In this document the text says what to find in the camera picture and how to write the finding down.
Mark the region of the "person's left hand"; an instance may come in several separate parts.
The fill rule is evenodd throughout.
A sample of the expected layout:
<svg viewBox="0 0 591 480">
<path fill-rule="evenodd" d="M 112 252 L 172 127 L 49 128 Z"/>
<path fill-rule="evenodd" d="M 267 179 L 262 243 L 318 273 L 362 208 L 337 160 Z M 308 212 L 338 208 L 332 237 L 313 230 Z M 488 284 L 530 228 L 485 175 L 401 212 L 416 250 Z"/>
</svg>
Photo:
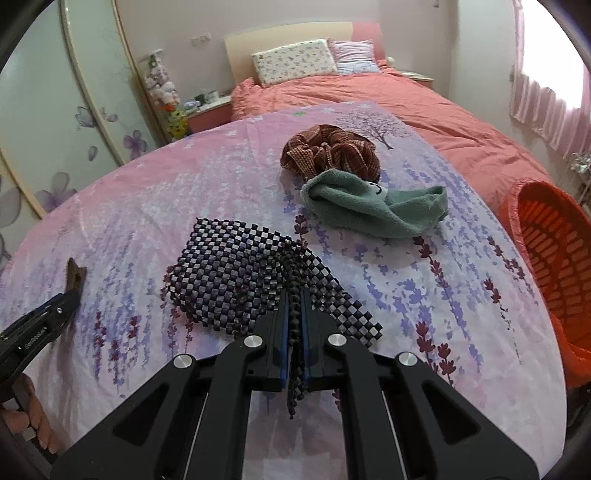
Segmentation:
<svg viewBox="0 0 591 480">
<path fill-rule="evenodd" d="M 62 442 L 50 426 L 48 417 L 35 395 L 32 380 L 26 374 L 23 374 L 22 382 L 27 392 L 28 407 L 24 411 L 1 408 L 1 417 L 9 431 L 15 435 L 22 434 L 29 427 L 32 427 L 36 431 L 40 447 L 51 454 L 56 454 L 61 449 Z"/>
</svg>

